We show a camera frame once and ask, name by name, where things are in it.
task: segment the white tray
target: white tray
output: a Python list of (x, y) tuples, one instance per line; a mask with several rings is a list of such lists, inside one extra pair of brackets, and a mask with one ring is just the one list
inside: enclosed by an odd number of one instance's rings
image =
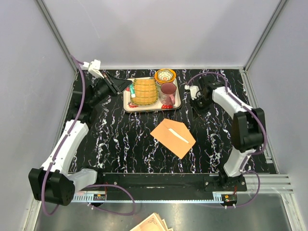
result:
[[(144, 77), (144, 78), (138, 78), (138, 79), (150, 79), (153, 77)], [(148, 111), (164, 111), (164, 110), (175, 110), (181, 107), (181, 98), (179, 93), (179, 87), (177, 79), (173, 81), (174, 85), (177, 87), (177, 91), (175, 94), (175, 104), (172, 108), (162, 108), (163, 104), (160, 102), (160, 99), (158, 98), (157, 102), (151, 105), (147, 106), (137, 106), (130, 102), (130, 91), (129, 88), (127, 88), (123, 92), (123, 107), (126, 112), (148, 112)]]

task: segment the cable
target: cable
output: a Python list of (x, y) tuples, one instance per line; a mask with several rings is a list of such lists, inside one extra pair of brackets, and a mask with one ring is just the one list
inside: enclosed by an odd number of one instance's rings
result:
[[(80, 113), (81, 113), (82, 107), (83, 107), (83, 103), (84, 103), (84, 100), (85, 100), (85, 92), (86, 92), (85, 78), (84, 78), (83, 72), (81, 70), (81, 67), (79, 65), (79, 64), (83, 64), (83, 62), (76, 60), (75, 57), (72, 56), (72, 55), (71, 55), (71, 57), (72, 57), (73, 61), (77, 64), (78, 70), (80, 72), (81, 81), (82, 81), (82, 98), (81, 98), (81, 103), (80, 103), (79, 110), (78, 110), (78, 113), (76, 115), (76, 118), (74, 119), (74, 122), (72, 123), (71, 127), (67, 131), (67, 134), (63, 137), (63, 139), (61, 140), (59, 146), (57, 147), (57, 149), (56, 149), (56, 151), (55, 151), (55, 153), (54, 153), (54, 155), (52, 157), (52, 162), (49, 164), (49, 166), (47, 168), (47, 171), (45, 173), (45, 176), (44, 176), (44, 180), (43, 180), (43, 184), (42, 184), (42, 192), (41, 192), (41, 201), (42, 201), (43, 212), (44, 212), (44, 214), (46, 216), (52, 216), (55, 213), (55, 211), (58, 209), (58, 207), (59, 207), (59, 205), (57, 205), (51, 213), (49, 213), (47, 211), (46, 202), (45, 202), (45, 188), (46, 188), (46, 182), (47, 182), (48, 175), (50, 173), (51, 167), (54, 164), (54, 162), (56, 160), (56, 157), (57, 157), (61, 147), (63, 146), (65, 140), (67, 139), (67, 137), (69, 136), (71, 131), (73, 130), (74, 125), (76, 124), (76, 122), (77, 122), (77, 120), (78, 120), (78, 118), (80, 116)], [(130, 197), (130, 199), (133, 202), (133, 210), (130, 213), (117, 213), (117, 212), (108, 211), (108, 210), (102, 209), (102, 208), (97, 208), (97, 207), (92, 207), (92, 208), (95, 208), (95, 209), (100, 210), (100, 211), (105, 211), (105, 212), (108, 212), (108, 213), (111, 213), (111, 214), (123, 215), (123, 216), (130, 216), (130, 215), (133, 215), (135, 213), (135, 211), (136, 211), (136, 204), (135, 204), (134, 198), (132, 197), (132, 195), (127, 190), (125, 190), (121, 186), (111, 185), (111, 184), (97, 184), (97, 185), (88, 185), (86, 188), (91, 188), (91, 187), (105, 187), (105, 192), (107, 192), (107, 188), (106, 187), (114, 187), (114, 188), (121, 189), (122, 191), (124, 191)]]
[(190, 80), (188, 80), (187, 85), (189, 85), (195, 78), (200, 77), (200, 76), (204, 76), (204, 75), (207, 75), (207, 74), (213, 74), (213, 75), (217, 75), (217, 76), (219, 76), (219, 77), (222, 77), (223, 80), (225, 81), (226, 92), (228, 92), (228, 80), (227, 80), (227, 78), (224, 77), (224, 76), (223, 76), (222, 74), (220, 74), (220, 73), (211, 72), (211, 71), (206, 71), (206, 72), (202, 72), (202, 73), (199, 73), (199, 74), (195, 75), (195, 76), (192, 77)]
[(261, 128), (261, 131), (262, 131), (262, 135), (263, 135), (263, 147), (261, 148), (261, 150), (256, 150), (254, 153), (250, 154), (250, 155), (259, 155), (259, 154), (262, 154), (265, 149), (266, 149), (266, 146), (268, 144), (268, 138), (266, 136), (266, 131), (263, 127), (263, 124), (261, 123), (261, 121), (258, 119), (258, 117), (251, 111), (251, 109), (249, 109), (248, 107), (246, 107), (245, 105), (242, 105), (242, 102), (240, 102), (233, 94), (232, 92), (229, 92), (228, 90), (228, 80), (225, 76), (223, 76), (222, 74), (220, 73), (216, 73), (216, 72), (202, 72), (202, 73), (199, 73), (197, 75), (195, 75), (194, 77), (192, 77), (188, 82), (187, 82), (187, 85), (189, 85), (195, 78), (197, 77), (200, 77), (200, 76), (203, 76), (203, 75), (207, 75), (207, 74), (213, 74), (213, 75), (217, 75), (221, 78), (223, 78), (223, 80), (225, 81), (225, 89), (226, 89), (226, 93), (234, 100), (236, 101), (243, 109), (245, 109), (255, 120), (256, 122), (258, 123), (259, 127)]
[(113, 184), (93, 184), (93, 185), (88, 185), (86, 188), (92, 188), (92, 187), (114, 187), (114, 188), (118, 188), (118, 189), (122, 190), (123, 192), (125, 192), (130, 197), (131, 201), (133, 202), (133, 210), (130, 213), (117, 213), (117, 212), (109, 211), (109, 210), (106, 210), (106, 209), (103, 209), (103, 208), (98, 208), (98, 207), (95, 207), (95, 206), (92, 206), (92, 209), (95, 208), (95, 209), (103, 211), (103, 212), (108, 212), (108, 213), (111, 213), (111, 214), (114, 214), (114, 215), (121, 215), (121, 216), (130, 216), (130, 215), (133, 215), (135, 213), (135, 211), (136, 211), (135, 200), (132, 197), (132, 195), (126, 189), (122, 188), (121, 186), (113, 185)]
[(44, 176), (44, 180), (43, 180), (43, 184), (42, 184), (42, 192), (41, 192), (41, 200), (42, 200), (42, 208), (43, 208), (43, 212), (46, 216), (51, 216), (55, 213), (55, 211), (58, 209), (59, 205), (57, 205), (54, 210), (49, 213), (47, 211), (47, 208), (46, 208), (46, 202), (45, 202), (45, 188), (46, 188), (46, 182), (47, 182), (47, 178), (48, 178), (48, 175), (50, 173), (50, 170), (51, 170), (51, 167), (52, 165), (54, 164), (54, 161), (56, 160), (56, 157), (61, 149), (61, 147), (63, 146), (65, 140), (67, 139), (67, 137), (69, 136), (69, 134), (71, 133), (71, 131), (73, 130), (79, 116), (80, 116), (80, 113), (81, 113), (81, 110), (82, 110), (82, 107), (83, 107), (83, 103), (84, 103), (84, 100), (85, 100), (85, 92), (86, 92), (86, 84), (85, 84), (85, 78), (84, 78), (84, 75), (83, 75), (83, 72), (81, 70), (81, 67), (79, 64), (83, 64), (82, 62), (80, 61), (77, 61), (74, 56), (72, 56), (72, 59), (73, 61), (77, 64), (77, 67), (78, 67), (78, 70), (80, 72), (80, 76), (81, 76), (81, 81), (82, 81), (82, 98), (81, 98), (81, 103), (80, 103), (80, 106), (79, 106), (79, 110), (78, 110), (78, 113), (74, 119), (74, 122), (72, 123), (71, 127), (69, 128), (69, 130), (67, 131), (67, 134), (63, 137), (63, 139), (61, 140), (59, 146), (57, 147), (53, 157), (52, 157), (52, 162), (50, 162), (48, 168), (47, 168), (47, 171), (45, 173), (45, 176)]
[(252, 202), (256, 199), (256, 197), (258, 196), (258, 194), (259, 194), (260, 187), (261, 187), (261, 180), (260, 180), (260, 176), (259, 176), (255, 171), (253, 171), (253, 170), (249, 170), (249, 171), (243, 173), (243, 175), (246, 175), (246, 174), (248, 174), (248, 173), (253, 173), (253, 174), (255, 174), (256, 177), (257, 177), (257, 179), (258, 179), (258, 188), (257, 188), (257, 191), (256, 191), (255, 195), (254, 195), (249, 201), (247, 201), (246, 203), (244, 203), (244, 204), (242, 204), (242, 205), (237, 205), (237, 206), (235, 206), (235, 207), (233, 207), (233, 206), (221, 207), (221, 206), (211, 206), (211, 205), (202, 205), (202, 206), (204, 206), (204, 207), (209, 207), (209, 208), (224, 208), (224, 209), (226, 209), (226, 208), (241, 208), (241, 207), (244, 207), (244, 206), (249, 205), (250, 203), (252, 203)]

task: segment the cup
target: cup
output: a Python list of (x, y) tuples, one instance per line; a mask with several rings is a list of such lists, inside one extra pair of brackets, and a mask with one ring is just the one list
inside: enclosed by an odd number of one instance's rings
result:
[(177, 87), (173, 83), (163, 83), (160, 88), (160, 102), (163, 105), (174, 105)]

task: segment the envelope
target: envelope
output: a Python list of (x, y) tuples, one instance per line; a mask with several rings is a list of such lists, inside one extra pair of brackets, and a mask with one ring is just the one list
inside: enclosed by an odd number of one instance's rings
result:
[(151, 135), (181, 159), (196, 143), (184, 123), (170, 119), (164, 119)]

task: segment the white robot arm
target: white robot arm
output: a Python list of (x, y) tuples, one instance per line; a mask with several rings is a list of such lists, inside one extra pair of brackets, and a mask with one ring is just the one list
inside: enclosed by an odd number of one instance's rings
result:
[[(88, 71), (98, 78), (97, 84), (86, 88), (86, 95), (81, 114), (79, 115), (74, 127), (68, 134), (76, 116), (79, 105), (81, 103), (82, 93), (73, 92), (73, 108), (71, 108), (68, 120), (65, 124), (64, 131), (48, 159), (42, 164), (40, 169), (31, 169), (28, 178), (31, 189), (36, 200), (41, 200), (42, 185), (45, 174), (48, 172), (50, 164), (53, 163), (48, 179), (45, 185), (45, 201), (58, 204), (68, 205), (76, 192), (85, 188), (88, 185), (93, 185), (97, 182), (97, 169), (82, 169), (81, 171), (68, 175), (69, 167), (77, 148), (83, 138), (87, 135), (94, 119), (96, 118), (95, 106), (109, 95), (117, 96), (122, 93), (132, 81), (117, 79), (109, 73), (101, 73), (99, 71), (100, 61), (94, 60), (91, 63), (84, 63)], [(56, 150), (60, 147), (55, 161), (53, 161)]]
[(261, 108), (252, 108), (235, 96), (231, 90), (225, 87), (222, 82), (206, 81), (207, 77), (199, 80), (201, 89), (198, 86), (185, 86), (190, 90), (190, 104), (194, 116), (206, 115), (213, 103), (219, 104), (233, 119), (230, 131), (233, 144), (228, 161), (220, 171), (223, 179), (221, 184), (234, 185), (234, 181), (242, 175), (244, 167), (251, 154), (264, 142), (264, 135), (257, 121), (248, 112), (250, 110), (256, 115), (265, 128), (264, 111)]

